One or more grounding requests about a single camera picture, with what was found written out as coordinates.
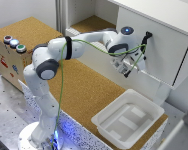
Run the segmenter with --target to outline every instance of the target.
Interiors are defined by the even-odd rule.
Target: clear plastic container
[[[130,149],[163,115],[164,109],[127,90],[92,118],[99,133],[120,149]]]

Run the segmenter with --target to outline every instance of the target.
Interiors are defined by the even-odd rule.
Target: cork board
[[[0,29],[0,41],[3,43],[4,36],[10,35],[24,44],[28,52],[42,43],[62,36],[62,34],[34,17],[24,19]]]
[[[106,28],[116,28],[116,25],[107,22],[97,16],[92,16],[86,20],[83,20],[77,24],[72,25],[71,27],[81,33],[84,33],[84,32],[103,30]]]
[[[65,60],[63,67],[64,89],[61,108],[102,141],[117,150],[98,133],[97,127],[91,122],[91,118],[124,93],[125,89],[78,60]],[[48,83],[51,93],[59,100],[61,91],[60,69],[55,78]],[[142,148],[166,119],[167,116],[163,115],[130,150]]]

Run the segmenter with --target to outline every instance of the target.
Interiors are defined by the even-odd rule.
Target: white robotic arm
[[[72,37],[72,40],[87,42],[102,42],[109,53],[122,53],[138,46],[133,28],[124,27],[120,33],[115,29],[106,29],[91,33],[80,34]],[[52,79],[59,67],[58,61],[68,58],[79,58],[83,55],[86,43],[82,41],[68,41],[62,54],[62,48],[66,44],[66,38],[51,40],[48,44],[38,45],[32,55],[32,64],[24,69],[25,81],[35,96],[37,104],[41,108],[39,125],[32,132],[29,141],[35,149],[43,149],[42,143],[54,133],[58,103],[49,92],[47,80]],[[138,48],[128,53],[128,57],[139,62],[144,61],[144,55]]]

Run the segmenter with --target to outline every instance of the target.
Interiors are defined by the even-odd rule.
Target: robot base
[[[38,122],[32,123],[30,125],[28,125],[27,127],[25,127],[19,135],[18,138],[18,150],[50,150],[49,147],[46,148],[35,148],[33,147],[30,143],[29,143],[29,137],[31,136],[32,132],[34,131],[34,129],[37,127]],[[59,150],[62,148],[64,143],[64,139],[62,136],[62,132],[59,132],[59,138],[58,138],[58,145],[59,145]]]

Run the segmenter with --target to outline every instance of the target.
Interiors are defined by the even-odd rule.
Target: cabinet
[[[102,22],[89,20],[93,15],[109,22],[107,27],[115,25],[118,31],[124,26],[133,27],[139,44],[146,31],[149,31],[153,33],[153,38],[148,42],[144,74],[175,89],[188,76],[188,29],[184,30],[184,26],[179,26],[177,19],[174,18],[175,14],[170,13],[168,7],[161,15],[153,13],[158,10],[158,6],[157,8],[152,6],[155,2],[147,0],[147,5],[141,7],[143,4],[144,2],[140,0],[67,0],[66,35],[78,35],[82,32],[81,28],[86,29],[88,26],[88,31],[92,31],[92,28],[94,31],[96,26],[104,24],[102,20]],[[106,50],[102,44],[98,42],[94,44]],[[112,71],[100,73],[107,77],[109,75],[106,72]]]

